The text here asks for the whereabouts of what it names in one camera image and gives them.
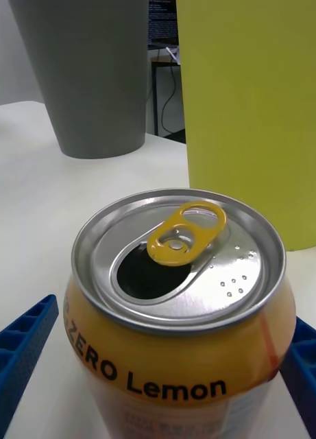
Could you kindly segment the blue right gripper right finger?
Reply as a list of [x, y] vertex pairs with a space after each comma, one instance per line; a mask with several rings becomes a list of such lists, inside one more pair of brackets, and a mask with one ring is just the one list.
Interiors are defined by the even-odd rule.
[[309, 436], [316, 438], [316, 330], [300, 318], [280, 373]]

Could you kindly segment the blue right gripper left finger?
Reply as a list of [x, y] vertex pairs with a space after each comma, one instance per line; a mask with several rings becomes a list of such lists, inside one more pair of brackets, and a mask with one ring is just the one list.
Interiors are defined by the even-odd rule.
[[58, 318], [53, 294], [0, 332], [0, 438], [4, 438]]

